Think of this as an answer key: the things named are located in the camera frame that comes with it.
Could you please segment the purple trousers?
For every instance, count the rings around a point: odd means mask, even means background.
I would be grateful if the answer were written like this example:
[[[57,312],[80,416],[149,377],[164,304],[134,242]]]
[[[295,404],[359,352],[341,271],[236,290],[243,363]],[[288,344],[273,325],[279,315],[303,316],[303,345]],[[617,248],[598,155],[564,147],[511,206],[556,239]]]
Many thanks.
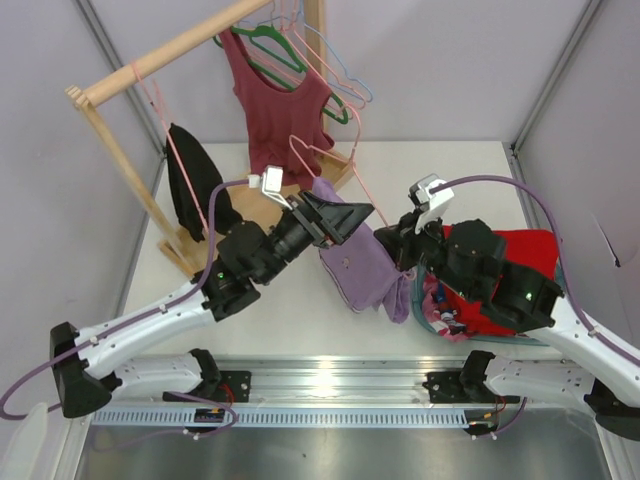
[[[353,312],[382,308],[393,323],[402,324],[407,320],[410,278],[395,268],[367,224],[360,225],[343,244],[320,249],[318,254],[343,301]]]

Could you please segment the pink wire hanger with trousers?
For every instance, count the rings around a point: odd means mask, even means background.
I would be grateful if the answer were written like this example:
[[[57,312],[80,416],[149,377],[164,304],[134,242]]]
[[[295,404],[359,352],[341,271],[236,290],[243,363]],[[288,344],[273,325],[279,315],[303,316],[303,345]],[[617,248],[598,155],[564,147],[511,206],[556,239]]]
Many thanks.
[[[355,177],[357,182],[359,183],[361,189],[366,194],[368,200],[373,205],[375,212],[382,220],[385,226],[389,225],[385,215],[382,213],[378,202],[374,199],[371,191],[367,187],[366,183],[360,176],[357,166],[355,163],[355,153],[358,146],[358,142],[361,134],[361,123],[358,123],[358,132],[356,135],[355,143],[351,149],[351,155],[349,157],[345,157],[340,152],[336,152],[332,149],[324,150],[313,143],[308,144],[303,141],[299,136],[290,134],[288,137],[288,144],[290,150],[302,164],[304,169],[308,172],[308,174],[312,177],[317,177],[317,172],[311,167],[311,165],[306,161],[306,157],[303,156],[298,148],[302,147],[305,151],[308,151],[310,157],[314,159],[314,161],[319,165],[320,174],[324,174],[324,169],[329,167],[329,173],[326,175],[326,178],[331,181],[334,187],[340,189],[342,186],[346,184],[352,177]]]

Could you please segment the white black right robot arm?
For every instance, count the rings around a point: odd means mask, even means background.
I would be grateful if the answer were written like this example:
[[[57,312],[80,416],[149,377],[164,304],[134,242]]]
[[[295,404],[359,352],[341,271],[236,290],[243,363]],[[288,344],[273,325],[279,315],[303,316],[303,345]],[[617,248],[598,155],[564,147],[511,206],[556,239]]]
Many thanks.
[[[519,396],[590,415],[622,438],[639,438],[637,349],[597,322],[582,320],[568,293],[531,267],[506,258],[506,239],[481,220],[445,228],[440,220],[417,226],[407,214],[375,238],[401,271],[417,265],[461,298],[477,303],[492,323],[537,339],[571,360],[550,366],[472,351],[459,376],[465,393]]]

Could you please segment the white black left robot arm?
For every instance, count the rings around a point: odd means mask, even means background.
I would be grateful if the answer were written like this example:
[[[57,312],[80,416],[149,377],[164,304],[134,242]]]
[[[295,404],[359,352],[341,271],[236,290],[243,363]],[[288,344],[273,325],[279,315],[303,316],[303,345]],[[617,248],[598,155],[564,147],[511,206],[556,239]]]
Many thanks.
[[[309,191],[290,196],[269,230],[254,221],[234,225],[216,244],[205,268],[147,309],[78,329],[50,331],[52,374],[64,417],[106,406],[124,382],[117,368],[134,355],[187,330],[220,322],[256,302],[268,285],[308,247],[345,243],[374,208],[323,200]]]

